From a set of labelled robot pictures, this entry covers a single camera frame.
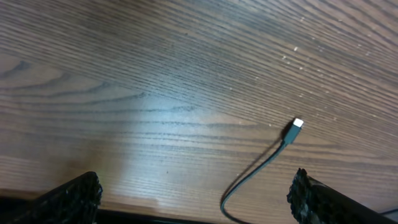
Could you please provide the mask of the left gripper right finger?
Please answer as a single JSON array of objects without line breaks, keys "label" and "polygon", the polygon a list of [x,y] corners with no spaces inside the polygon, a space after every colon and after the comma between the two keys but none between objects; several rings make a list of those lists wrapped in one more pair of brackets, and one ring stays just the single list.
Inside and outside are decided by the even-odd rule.
[{"label": "left gripper right finger", "polygon": [[299,169],[289,188],[287,201],[300,224],[397,224]]}]

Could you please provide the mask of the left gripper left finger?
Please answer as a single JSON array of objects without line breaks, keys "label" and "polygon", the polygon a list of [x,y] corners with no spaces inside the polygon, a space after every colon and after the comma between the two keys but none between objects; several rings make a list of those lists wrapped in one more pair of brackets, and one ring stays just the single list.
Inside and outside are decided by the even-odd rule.
[{"label": "left gripper left finger", "polygon": [[92,224],[101,203],[103,188],[90,171],[13,209],[1,206],[1,223]]}]

